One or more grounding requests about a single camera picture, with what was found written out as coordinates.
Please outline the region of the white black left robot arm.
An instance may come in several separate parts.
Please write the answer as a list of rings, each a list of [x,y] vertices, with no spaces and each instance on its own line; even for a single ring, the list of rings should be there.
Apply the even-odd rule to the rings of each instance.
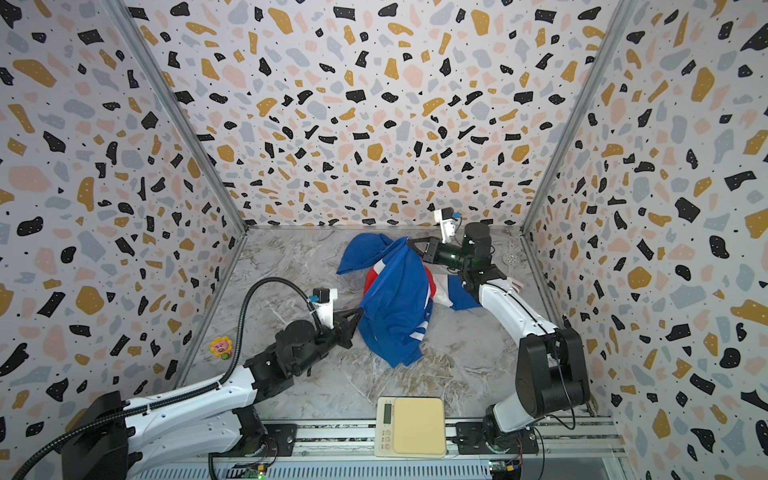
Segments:
[[[191,456],[226,453],[266,438],[257,403],[290,388],[335,347],[348,349],[360,308],[336,311],[330,325],[296,320],[225,379],[125,400],[98,397],[57,451],[66,479],[127,479]]]

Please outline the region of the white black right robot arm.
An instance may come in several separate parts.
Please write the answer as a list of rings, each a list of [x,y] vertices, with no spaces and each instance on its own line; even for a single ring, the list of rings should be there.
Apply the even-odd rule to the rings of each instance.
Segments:
[[[573,412],[590,400],[580,335],[546,320],[521,296],[519,283],[493,262],[489,226],[469,223],[462,242],[453,241],[455,222],[440,222],[441,236],[409,239],[422,261],[458,274],[459,287],[490,312],[517,342],[515,391],[489,407],[482,432],[488,443],[518,436],[559,411]]]

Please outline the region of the blue red white jacket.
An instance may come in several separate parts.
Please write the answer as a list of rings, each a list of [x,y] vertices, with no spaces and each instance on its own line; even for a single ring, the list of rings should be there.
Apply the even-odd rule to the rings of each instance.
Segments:
[[[410,366],[422,358],[423,342],[435,304],[455,311],[480,304],[457,275],[434,275],[405,237],[363,233],[347,245],[337,273],[366,272],[364,310],[358,329],[367,347],[390,367]]]

